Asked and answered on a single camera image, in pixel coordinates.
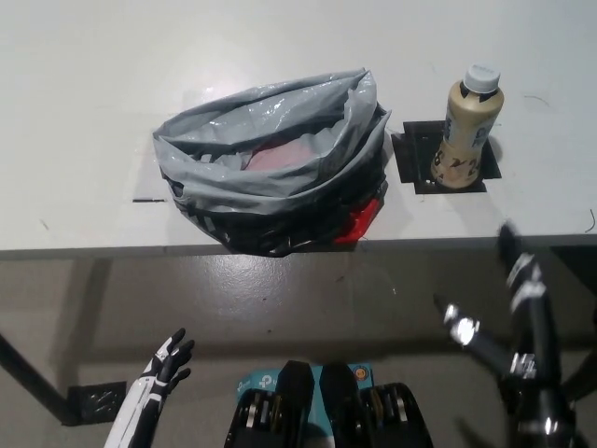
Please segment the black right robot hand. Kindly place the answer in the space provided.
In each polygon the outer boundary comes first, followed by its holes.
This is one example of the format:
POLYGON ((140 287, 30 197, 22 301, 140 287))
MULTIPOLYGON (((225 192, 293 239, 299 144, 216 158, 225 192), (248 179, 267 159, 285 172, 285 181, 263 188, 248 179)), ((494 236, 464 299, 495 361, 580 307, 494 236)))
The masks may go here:
POLYGON ((535 254, 527 251, 513 226, 497 237, 498 258, 506 275, 513 328, 510 348, 500 345, 455 302, 436 294, 434 304, 450 338, 510 390, 523 397, 533 389, 561 390, 559 340, 548 288, 535 254))

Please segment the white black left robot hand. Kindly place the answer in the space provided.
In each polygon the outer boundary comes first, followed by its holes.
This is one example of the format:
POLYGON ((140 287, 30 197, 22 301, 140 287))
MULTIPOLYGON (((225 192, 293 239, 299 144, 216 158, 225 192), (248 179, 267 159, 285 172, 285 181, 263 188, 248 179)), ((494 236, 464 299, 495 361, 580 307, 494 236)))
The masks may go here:
POLYGON ((190 375, 185 365, 192 358, 193 340, 184 342, 179 329, 155 352, 132 383, 110 429, 105 448, 150 447, 168 396, 190 375))

